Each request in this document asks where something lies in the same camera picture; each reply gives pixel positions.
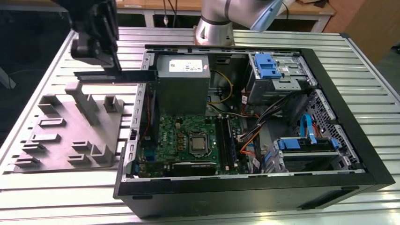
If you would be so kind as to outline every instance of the open computer tower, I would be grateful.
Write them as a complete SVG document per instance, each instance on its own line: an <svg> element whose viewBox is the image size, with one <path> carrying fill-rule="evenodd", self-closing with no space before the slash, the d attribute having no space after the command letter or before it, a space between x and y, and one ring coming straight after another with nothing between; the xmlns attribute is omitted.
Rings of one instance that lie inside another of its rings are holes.
<svg viewBox="0 0 400 225"><path fill-rule="evenodd" d="M115 187L139 217L320 209L395 182L312 49L145 48Z"/></svg>

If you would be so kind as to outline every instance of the power supply label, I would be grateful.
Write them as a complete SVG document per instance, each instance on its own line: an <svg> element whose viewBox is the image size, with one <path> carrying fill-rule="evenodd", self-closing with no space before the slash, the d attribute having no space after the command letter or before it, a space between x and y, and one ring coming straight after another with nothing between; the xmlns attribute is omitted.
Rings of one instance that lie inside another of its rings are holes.
<svg viewBox="0 0 400 225"><path fill-rule="evenodd" d="M171 60L169 72L203 72L201 60Z"/></svg>

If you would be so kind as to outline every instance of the motherboard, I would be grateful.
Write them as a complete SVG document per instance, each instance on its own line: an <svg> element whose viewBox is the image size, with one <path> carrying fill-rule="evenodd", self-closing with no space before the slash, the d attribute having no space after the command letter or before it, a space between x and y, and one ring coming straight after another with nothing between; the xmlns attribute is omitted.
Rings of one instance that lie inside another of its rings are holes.
<svg viewBox="0 0 400 225"><path fill-rule="evenodd" d="M143 152L141 177L245 173L247 163L236 155L240 133L237 117L161 116L157 147Z"/></svg>

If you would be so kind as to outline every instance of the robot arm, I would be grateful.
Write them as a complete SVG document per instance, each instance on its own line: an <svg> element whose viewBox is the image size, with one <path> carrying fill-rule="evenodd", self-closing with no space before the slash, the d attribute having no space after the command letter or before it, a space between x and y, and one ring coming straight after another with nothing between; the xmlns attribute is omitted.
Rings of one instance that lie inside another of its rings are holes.
<svg viewBox="0 0 400 225"><path fill-rule="evenodd" d="M79 34L79 39L72 42L72 58L104 68L104 72L76 72L80 82L153 82L157 79L156 71L121 70L117 57L119 26L115 0L52 1L68 10L71 26ZM196 30L197 44L231 45L232 22L252 30L265 30L276 17L280 5L281 0L204 0Z"/></svg>
<svg viewBox="0 0 400 225"><path fill-rule="evenodd" d="M251 30L269 27L281 7L281 0L203 0L201 19L196 29L199 45L231 45L232 22Z"/></svg>
<svg viewBox="0 0 400 225"><path fill-rule="evenodd" d="M72 29L79 34L71 47L73 59L104 67L105 73L121 72L117 58L117 8L115 0L52 0L69 13Z"/></svg>

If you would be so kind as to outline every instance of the aluminum extrusion table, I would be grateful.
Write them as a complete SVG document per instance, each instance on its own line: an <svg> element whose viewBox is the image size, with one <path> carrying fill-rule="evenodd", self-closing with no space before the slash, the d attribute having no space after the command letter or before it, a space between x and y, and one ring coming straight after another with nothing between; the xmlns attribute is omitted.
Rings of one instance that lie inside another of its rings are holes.
<svg viewBox="0 0 400 225"><path fill-rule="evenodd" d="M361 124L364 132L393 175L396 184L379 192L357 195L323 210L280 211L207 217L164 218L172 224L228 223L255 224L395 224L400 221L400 103L399 95L367 60L351 39L339 34L293 32L235 31L235 43L240 46L312 48L337 86L345 102ZM76 81L73 71L101 70L75 61L69 45L71 32L60 48L44 78L31 97L16 125L0 149L0 221L11 224L113 224L141 221L112 198L116 170L63 173L12 173L13 156L20 153L21 141L29 136L36 107L43 94L64 93L67 82ZM193 44L192 29L120 28L119 57L125 69L139 69L144 44ZM128 138L136 85L85 85L84 93L95 100L116 94L128 105L124 107L120 139ZM117 152L124 142L119 142Z"/></svg>

